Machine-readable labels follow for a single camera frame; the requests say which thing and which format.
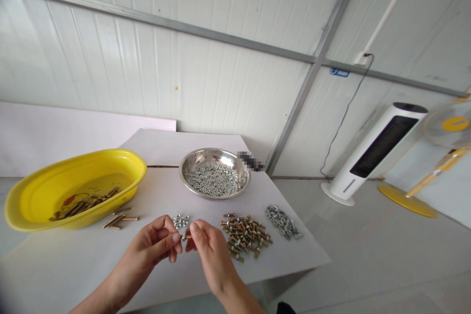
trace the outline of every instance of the tower fan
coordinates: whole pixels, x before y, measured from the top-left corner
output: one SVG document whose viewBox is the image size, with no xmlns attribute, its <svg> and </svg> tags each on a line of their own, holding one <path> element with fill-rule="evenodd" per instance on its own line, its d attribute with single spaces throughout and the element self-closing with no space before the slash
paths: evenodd
<svg viewBox="0 0 471 314">
<path fill-rule="evenodd" d="M 342 205 L 353 206 L 355 191 L 427 113 L 420 105 L 392 104 L 350 155 L 332 183 L 320 185 L 322 191 Z"/>
<path fill-rule="evenodd" d="M 471 101 L 446 106 L 431 114 L 425 121 L 425 136 L 435 145 L 450 148 L 435 169 L 410 191 L 404 192 L 390 185 L 378 187 L 384 195 L 409 210 L 427 217 L 437 212 L 414 196 L 443 171 L 450 169 L 471 148 Z"/>
</svg>

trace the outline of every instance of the person's left hand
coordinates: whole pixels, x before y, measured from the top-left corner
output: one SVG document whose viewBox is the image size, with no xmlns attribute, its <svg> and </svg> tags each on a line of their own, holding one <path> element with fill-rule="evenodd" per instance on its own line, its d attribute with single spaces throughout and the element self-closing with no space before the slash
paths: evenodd
<svg viewBox="0 0 471 314">
<path fill-rule="evenodd" d="M 180 238 L 168 215 L 141 229 L 105 280 L 112 303 L 119 308 L 125 306 L 162 259 L 177 261 L 177 253 L 182 253 Z"/>
</svg>

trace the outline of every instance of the forearm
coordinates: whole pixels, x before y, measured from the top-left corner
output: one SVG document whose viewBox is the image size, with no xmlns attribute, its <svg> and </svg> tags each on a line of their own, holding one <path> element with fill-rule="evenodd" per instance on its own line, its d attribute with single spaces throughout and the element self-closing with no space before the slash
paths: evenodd
<svg viewBox="0 0 471 314">
<path fill-rule="evenodd" d="M 115 314 L 120 308 L 111 298 L 110 287 L 107 280 L 105 280 L 87 298 L 73 308 L 69 314 Z"/>
<path fill-rule="evenodd" d="M 227 314 L 264 314 L 260 304 L 242 280 L 236 279 L 218 296 Z"/>
</svg>

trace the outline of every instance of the tower fan base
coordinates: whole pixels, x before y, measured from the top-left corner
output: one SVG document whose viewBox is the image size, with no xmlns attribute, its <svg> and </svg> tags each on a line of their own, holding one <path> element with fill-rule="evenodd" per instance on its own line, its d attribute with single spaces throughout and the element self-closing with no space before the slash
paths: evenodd
<svg viewBox="0 0 471 314">
<path fill-rule="evenodd" d="M 322 191 L 328 196 L 330 197 L 332 200 L 334 201 L 337 201 L 339 204 L 342 204 L 342 205 L 345 205 L 345 206 L 353 206 L 355 205 L 355 200 L 353 200 L 352 198 L 349 198 L 347 200 L 344 200 L 344 199 L 341 199 L 340 197 L 338 196 L 335 196 L 334 194 L 331 193 L 331 191 L 329 190 L 329 183 L 322 183 L 320 185 L 320 188 L 322 189 Z"/>
<path fill-rule="evenodd" d="M 437 217 L 437 212 L 425 202 L 415 197 L 407 197 L 406 193 L 390 185 L 380 185 L 378 190 L 401 206 L 427 217 Z"/>
</svg>

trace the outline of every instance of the white tower fan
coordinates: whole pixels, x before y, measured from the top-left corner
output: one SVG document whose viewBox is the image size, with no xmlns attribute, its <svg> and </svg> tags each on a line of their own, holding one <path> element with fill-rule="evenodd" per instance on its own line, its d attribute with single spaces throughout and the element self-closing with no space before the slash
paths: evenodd
<svg viewBox="0 0 471 314">
<path fill-rule="evenodd" d="M 322 183 L 322 191 L 346 206 L 355 205 L 352 195 L 374 169 L 428 113 L 420 105 L 393 103 L 374 124 L 348 158 L 334 180 Z"/>
</svg>

